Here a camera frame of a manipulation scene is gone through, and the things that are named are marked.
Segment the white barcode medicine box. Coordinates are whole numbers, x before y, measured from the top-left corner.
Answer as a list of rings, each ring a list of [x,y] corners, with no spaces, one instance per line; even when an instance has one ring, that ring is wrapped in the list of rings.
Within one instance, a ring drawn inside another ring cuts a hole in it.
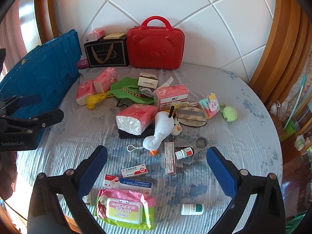
[[[82,197],[82,201],[84,202],[85,205],[91,206],[92,205],[91,193],[89,192],[87,195],[84,195]]]

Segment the foot patch box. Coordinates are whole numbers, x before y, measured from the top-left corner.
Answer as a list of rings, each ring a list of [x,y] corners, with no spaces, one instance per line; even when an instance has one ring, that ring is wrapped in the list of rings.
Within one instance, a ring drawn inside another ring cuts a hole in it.
[[[104,187],[107,189],[129,190],[150,196],[152,195],[153,184],[151,182],[131,180],[106,174],[104,177]]]

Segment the white green pill bottle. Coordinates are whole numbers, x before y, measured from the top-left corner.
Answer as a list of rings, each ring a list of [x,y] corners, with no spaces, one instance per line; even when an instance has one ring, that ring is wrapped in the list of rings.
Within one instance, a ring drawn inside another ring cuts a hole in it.
[[[205,207],[203,204],[182,204],[180,209],[181,215],[202,215]]]

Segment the pink wet wipes pack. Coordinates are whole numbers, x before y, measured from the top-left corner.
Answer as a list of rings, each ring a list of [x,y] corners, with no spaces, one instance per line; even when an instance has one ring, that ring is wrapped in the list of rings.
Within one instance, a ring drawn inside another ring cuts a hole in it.
[[[153,230],[156,199],[143,193],[122,189],[101,189],[95,216],[113,226]]]

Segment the pink tissue pack front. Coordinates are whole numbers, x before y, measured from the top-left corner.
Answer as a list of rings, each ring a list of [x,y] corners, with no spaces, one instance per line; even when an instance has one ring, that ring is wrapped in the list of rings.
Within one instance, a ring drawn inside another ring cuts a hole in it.
[[[118,129],[133,135],[141,135],[154,121],[158,112],[152,105],[133,104],[116,116]]]

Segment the pink tissue pack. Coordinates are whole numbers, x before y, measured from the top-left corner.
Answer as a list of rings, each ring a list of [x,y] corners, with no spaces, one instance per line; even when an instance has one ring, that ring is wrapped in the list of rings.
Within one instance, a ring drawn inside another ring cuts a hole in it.
[[[90,95],[95,94],[95,87],[94,87],[94,81],[88,80],[84,83],[81,83],[77,89],[76,93],[76,102],[78,105],[83,106],[86,104],[86,99]]]
[[[112,84],[118,81],[115,68],[105,69],[94,81],[97,94],[103,94],[110,90]]]
[[[152,105],[133,104],[116,116],[118,129],[133,135],[141,135],[154,121],[158,112]]]

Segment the red white ointment box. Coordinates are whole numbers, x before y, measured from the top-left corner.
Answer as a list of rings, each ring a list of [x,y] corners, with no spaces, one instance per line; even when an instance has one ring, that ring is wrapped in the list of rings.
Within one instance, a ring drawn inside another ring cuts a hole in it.
[[[121,170],[123,178],[140,176],[148,173],[148,169],[145,164],[132,166]]]

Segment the long pink medicine box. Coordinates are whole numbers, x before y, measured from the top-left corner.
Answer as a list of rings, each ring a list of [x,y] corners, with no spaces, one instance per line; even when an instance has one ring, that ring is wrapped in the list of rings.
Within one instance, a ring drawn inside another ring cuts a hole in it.
[[[164,155],[166,175],[176,174],[175,148],[173,142],[164,142]]]

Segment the white goose plush keychain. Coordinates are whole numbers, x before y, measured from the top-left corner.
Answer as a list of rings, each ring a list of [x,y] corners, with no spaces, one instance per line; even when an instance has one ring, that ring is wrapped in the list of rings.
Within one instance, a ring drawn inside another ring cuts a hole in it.
[[[148,136],[143,140],[143,145],[135,147],[133,145],[127,146],[128,152],[135,150],[146,149],[154,156],[157,153],[163,140],[165,140],[172,132],[174,128],[174,113],[175,107],[171,106],[169,112],[161,111],[155,116],[155,128],[154,135]]]

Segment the blue plastic storage crate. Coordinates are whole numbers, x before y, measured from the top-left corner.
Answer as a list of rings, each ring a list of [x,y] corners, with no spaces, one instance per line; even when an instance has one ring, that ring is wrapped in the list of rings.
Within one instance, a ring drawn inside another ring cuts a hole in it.
[[[38,45],[1,81],[1,100],[40,95],[41,102],[19,108],[13,116],[29,119],[55,110],[78,79],[82,51],[76,30]]]

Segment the pink tissue pack far left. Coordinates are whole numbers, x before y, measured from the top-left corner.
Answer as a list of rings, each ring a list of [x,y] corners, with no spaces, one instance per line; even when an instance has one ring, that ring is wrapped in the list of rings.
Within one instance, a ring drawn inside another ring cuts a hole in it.
[[[88,80],[84,83],[81,83],[77,89],[76,93],[76,102],[78,105],[83,106],[86,104],[86,99],[90,95],[95,94],[95,87],[94,87],[94,81]]]

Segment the yellow duck clip toy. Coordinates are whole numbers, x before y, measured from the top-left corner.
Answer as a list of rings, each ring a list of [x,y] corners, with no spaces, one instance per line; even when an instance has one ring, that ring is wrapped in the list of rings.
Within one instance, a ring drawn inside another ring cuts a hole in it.
[[[113,95],[108,95],[106,93],[103,93],[103,94],[96,94],[96,95],[90,95],[87,97],[86,99],[86,105],[87,105],[87,108],[92,110],[96,107],[96,105],[106,99],[106,98],[111,98],[113,97]]]

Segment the pink tissue pack upright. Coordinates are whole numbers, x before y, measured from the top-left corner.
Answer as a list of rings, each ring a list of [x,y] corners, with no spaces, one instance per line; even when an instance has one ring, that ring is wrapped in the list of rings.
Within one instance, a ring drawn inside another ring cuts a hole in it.
[[[110,90],[112,84],[118,81],[115,68],[105,69],[94,81],[97,94],[103,94]]]

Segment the small magenta box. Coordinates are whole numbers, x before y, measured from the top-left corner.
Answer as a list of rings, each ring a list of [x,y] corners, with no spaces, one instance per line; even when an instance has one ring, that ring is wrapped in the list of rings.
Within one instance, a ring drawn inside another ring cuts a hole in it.
[[[86,69],[88,67],[89,67],[88,59],[82,59],[82,60],[77,62],[77,68],[79,70]]]

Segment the green bucket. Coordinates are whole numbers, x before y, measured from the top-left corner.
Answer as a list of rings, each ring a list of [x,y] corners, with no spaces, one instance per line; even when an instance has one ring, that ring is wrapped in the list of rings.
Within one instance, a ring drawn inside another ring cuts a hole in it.
[[[287,124],[287,127],[285,128],[285,134],[280,137],[280,141],[281,142],[284,141],[285,139],[293,135],[295,132],[296,132],[295,123],[292,120],[290,120],[289,123]]]

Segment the green plush crocodile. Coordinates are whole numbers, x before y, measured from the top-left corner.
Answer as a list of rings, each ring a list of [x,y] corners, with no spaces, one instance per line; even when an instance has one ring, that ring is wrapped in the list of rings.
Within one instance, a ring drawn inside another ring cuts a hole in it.
[[[141,94],[137,85],[138,78],[125,77],[110,86],[107,95],[113,95],[118,99],[130,99],[137,104],[152,105],[154,99]]]

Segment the pink tissue box on top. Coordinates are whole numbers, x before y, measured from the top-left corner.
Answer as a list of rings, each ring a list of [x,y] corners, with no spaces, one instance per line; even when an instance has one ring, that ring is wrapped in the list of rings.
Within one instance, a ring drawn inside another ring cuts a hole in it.
[[[105,36],[105,31],[93,28],[88,34],[85,35],[85,42],[97,41]]]

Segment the pink tissue box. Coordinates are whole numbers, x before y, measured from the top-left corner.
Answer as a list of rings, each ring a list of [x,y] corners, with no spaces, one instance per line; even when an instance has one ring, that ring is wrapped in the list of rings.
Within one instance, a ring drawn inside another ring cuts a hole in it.
[[[154,91],[154,104],[158,111],[170,109],[170,105],[175,101],[187,101],[189,90],[183,84],[168,86]]]
[[[93,28],[88,34],[85,35],[85,42],[97,41],[105,36],[105,31]]]

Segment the small white medicine bottle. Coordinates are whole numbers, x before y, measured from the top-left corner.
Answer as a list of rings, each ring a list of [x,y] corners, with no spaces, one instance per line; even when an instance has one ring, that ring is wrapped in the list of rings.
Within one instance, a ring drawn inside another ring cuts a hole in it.
[[[183,148],[182,150],[179,150],[175,152],[175,156],[177,160],[185,159],[187,157],[190,157],[193,155],[193,149],[191,147]]]

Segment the green round plush toy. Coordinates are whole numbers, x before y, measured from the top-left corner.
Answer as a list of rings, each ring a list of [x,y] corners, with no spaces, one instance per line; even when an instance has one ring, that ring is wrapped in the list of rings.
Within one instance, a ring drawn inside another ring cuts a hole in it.
[[[232,123],[232,122],[236,121],[238,118],[237,111],[232,106],[222,104],[222,105],[220,105],[220,111],[222,113],[223,119],[225,119],[225,121],[227,123]]]

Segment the small white carton box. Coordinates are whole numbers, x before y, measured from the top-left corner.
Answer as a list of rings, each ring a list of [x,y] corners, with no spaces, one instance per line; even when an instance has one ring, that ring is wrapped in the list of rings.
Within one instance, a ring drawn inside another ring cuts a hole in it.
[[[139,75],[139,80],[138,80],[137,85],[140,87],[156,89],[158,86],[157,76],[154,74],[141,72]]]

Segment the tan card box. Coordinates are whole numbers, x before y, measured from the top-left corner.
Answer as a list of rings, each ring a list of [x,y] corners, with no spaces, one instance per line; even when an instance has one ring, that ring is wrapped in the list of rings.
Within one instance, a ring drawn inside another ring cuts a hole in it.
[[[104,40],[113,40],[113,39],[120,39],[121,37],[126,36],[126,33],[111,33],[105,37],[103,37]]]

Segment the camouflage fabric pouch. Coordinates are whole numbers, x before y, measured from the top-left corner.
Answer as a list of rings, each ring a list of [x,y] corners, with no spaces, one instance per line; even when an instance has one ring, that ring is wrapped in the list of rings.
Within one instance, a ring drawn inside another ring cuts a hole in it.
[[[179,123],[189,127],[203,127],[207,124],[207,118],[202,109],[191,106],[181,106],[176,111]]]

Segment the colourful small tissue packet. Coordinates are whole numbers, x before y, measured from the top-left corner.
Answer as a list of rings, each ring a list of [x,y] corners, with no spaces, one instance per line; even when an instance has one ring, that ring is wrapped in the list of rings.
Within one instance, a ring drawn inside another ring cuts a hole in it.
[[[216,94],[214,93],[208,95],[204,99],[199,100],[198,105],[203,110],[207,119],[211,119],[220,110]]]

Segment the pink tissue box centre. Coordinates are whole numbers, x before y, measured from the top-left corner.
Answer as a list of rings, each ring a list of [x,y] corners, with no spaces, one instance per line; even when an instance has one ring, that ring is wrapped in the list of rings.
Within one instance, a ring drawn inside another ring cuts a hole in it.
[[[175,101],[187,101],[189,90],[183,84],[168,86],[154,91],[154,104],[158,111],[170,109],[170,105]]]

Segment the small cream chick plush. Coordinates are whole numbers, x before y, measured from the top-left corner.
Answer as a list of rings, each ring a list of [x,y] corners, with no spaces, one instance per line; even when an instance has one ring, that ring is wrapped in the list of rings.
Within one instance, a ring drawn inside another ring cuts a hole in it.
[[[178,135],[181,134],[182,130],[183,129],[182,129],[180,123],[179,123],[179,120],[177,119],[177,117],[175,117],[174,118],[174,128],[171,131],[171,135],[172,136],[178,136]]]

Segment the red bear suitcase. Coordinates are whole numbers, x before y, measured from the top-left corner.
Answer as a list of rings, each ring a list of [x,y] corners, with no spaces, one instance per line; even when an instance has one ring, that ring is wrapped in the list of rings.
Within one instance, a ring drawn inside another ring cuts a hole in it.
[[[178,69],[184,51],[184,33],[162,16],[150,16],[126,36],[129,64],[135,68]]]

